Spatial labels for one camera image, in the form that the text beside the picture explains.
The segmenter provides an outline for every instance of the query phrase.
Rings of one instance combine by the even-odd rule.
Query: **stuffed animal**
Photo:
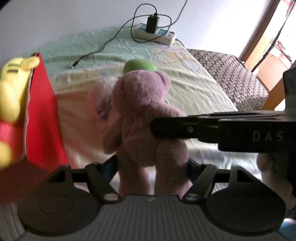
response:
[[[287,209],[291,209],[296,204],[296,199],[292,195],[292,185],[274,170],[273,156],[269,153],[259,153],[257,156],[257,166],[261,171],[262,181],[284,200]]]
[[[23,125],[32,69],[39,65],[36,56],[13,58],[0,73],[0,169],[22,153]]]
[[[16,123],[26,108],[28,79],[31,70],[39,65],[39,58],[13,58],[0,74],[0,119]]]
[[[111,101],[119,116],[102,133],[102,146],[105,154],[116,152],[118,157],[122,197],[150,193],[145,167],[156,167],[155,194],[181,198],[192,185],[185,141],[155,138],[149,128],[155,117],[185,116],[164,102],[170,87],[169,76],[161,71],[131,71],[115,83]]]
[[[145,59],[131,59],[123,68],[123,73],[133,70],[157,70],[156,66]],[[118,113],[112,108],[111,93],[118,80],[117,77],[107,77],[97,80],[87,96],[88,111],[99,131],[104,131],[118,117]]]
[[[123,68],[123,73],[126,74],[133,70],[151,70],[156,71],[156,66],[148,60],[145,59],[131,59],[127,61]]]

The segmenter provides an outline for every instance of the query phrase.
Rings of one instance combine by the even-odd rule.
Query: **power strip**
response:
[[[169,31],[167,33],[167,30],[163,29],[163,28],[157,28],[156,33],[154,33],[154,34],[147,33],[146,32],[146,24],[144,24],[144,23],[140,23],[135,28],[133,28],[132,34],[136,38],[146,39],[146,40],[152,40],[156,37],[161,36],[153,41],[158,42],[158,43],[162,43],[162,44],[166,44],[169,46],[171,46],[175,42],[175,39],[176,39],[176,34],[174,32]]]

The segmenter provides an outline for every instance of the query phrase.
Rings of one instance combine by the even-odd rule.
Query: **teddy bear arm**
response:
[[[121,144],[122,118],[112,123],[104,133],[103,150],[105,154],[113,154]]]
[[[167,103],[159,103],[153,108],[153,115],[155,117],[183,117],[187,116],[183,111],[167,104]]]

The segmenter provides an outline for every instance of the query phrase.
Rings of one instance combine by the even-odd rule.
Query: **charging cable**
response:
[[[185,1],[183,7],[181,8],[181,11],[180,11],[178,17],[176,18],[176,20],[175,20],[174,22],[172,22],[170,25],[162,26],[162,27],[159,27],[159,28],[167,28],[167,27],[171,27],[172,25],[174,25],[174,24],[179,20],[179,18],[180,18],[180,16],[181,16],[181,14],[182,14],[182,12],[183,12],[183,10],[184,10],[184,8],[185,8],[187,2],[188,2],[188,0]]]
[[[107,42],[105,42],[104,45],[103,45],[103,47],[102,47],[100,50],[98,50],[98,51],[94,51],[94,52],[91,52],[91,53],[88,53],[88,54],[85,54],[85,55],[81,56],[77,61],[74,62],[74,64],[72,65],[72,69],[75,68],[75,66],[80,62],[80,60],[84,59],[85,57],[90,56],[90,55],[92,55],[92,54],[96,54],[96,53],[100,53],[100,52],[102,52],[102,51],[104,50],[104,48],[106,47],[106,45],[107,45],[108,43],[110,43],[113,39],[115,39],[115,38],[117,37],[117,35],[119,34],[119,32],[122,30],[122,28],[123,28],[123,27],[124,27],[129,21],[133,21],[133,22],[132,22],[132,25],[131,25],[131,37],[132,37],[132,39],[133,39],[134,41],[136,41],[136,42],[138,42],[138,43],[147,43],[147,42],[150,42],[150,41],[153,41],[153,40],[155,40],[155,39],[158,39],[158,38],[162,37],[163,35],[166,34],[166,32],[170,29],[170,27],[178,21],[178,19],[179,19],[180,16],[181,16],[181,13],[183,12],[183,9],[185,8],[185,6],[186,6],[186,4],[187,4],[187,1],[188,1],[188,0],[185,1],[185,3],[184,3],[184,5],[183,5],[183,7],[182,7],[182,9],[181,9],[181,11],[180,11],[180,13],[179,13],[177,19],[176,19],[173,23],[172,23],[172,18],[171,18],[170,16],[165,15],[165,14],[158,14],[158,13],[157,13],[157,9],[156,9],[156,7],[155,7],[153,4],[150,4],[150,3],[143,3],[143,4],[139,5],[139,6],[137,7],[137,9],[135,10],[135,13],[134,13],[133,18],[131,18],[131,19],[129,19],[128,21],[126,21],[126,22],[120,27],[120,29],[117,31],[117,33],[115,34],[114,37],[112,37],[112,38],[109,39]],[[153,39],[147,40],[147,41],[138,41],[138,40],[136,40],[136,39],[133,37],[133,35],[132,35],[132,28],[133,28],[133,24],[134,24],[135,18],[151,16],[151,14],[149,14],[149,15],[140,15],[140,16],[136,16],[137,10],[139,9],[139,7],[141,7],[141,6],[143,6],[143,5],[149,5],[149,6],[154,7],[154,9],[155,9],[155,14],[154,14],[154,15],[155,15],[155,16],[165,16],[165,17],[168,17],[168,18],[170,19],[170,24],[167,25],[167,26],[159,27],[159,28],[168,28],[167,31],[164,32],[162,35],[160,35],[160,36],[158,36],[158,37],[156,37],[156,38],[153,38]]]

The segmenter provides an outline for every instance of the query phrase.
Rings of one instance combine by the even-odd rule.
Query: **green ball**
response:
[[[148,60],[145,59],[132,59],[126,62],[123,68],[123,73],[126,74],[133,70],[151,70],[156,71],[156,66]]]

